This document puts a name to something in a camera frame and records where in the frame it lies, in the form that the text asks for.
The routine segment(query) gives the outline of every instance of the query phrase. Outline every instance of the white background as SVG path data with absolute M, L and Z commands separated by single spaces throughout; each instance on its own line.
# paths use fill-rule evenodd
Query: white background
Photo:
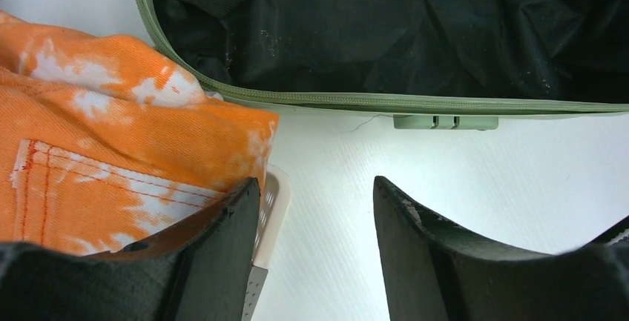
M 0 9 L 151 42 L 134 0 L 0 0 Z M 577 248 L 629 214 L 629 116 L 502 120 L 489 132 L 368 120 L 282 117 L 271 162 L 290 176 L 293 203 L 256 321 L 388 319 L 372 209 L 377 175 L 471 230 L 548 253 Z

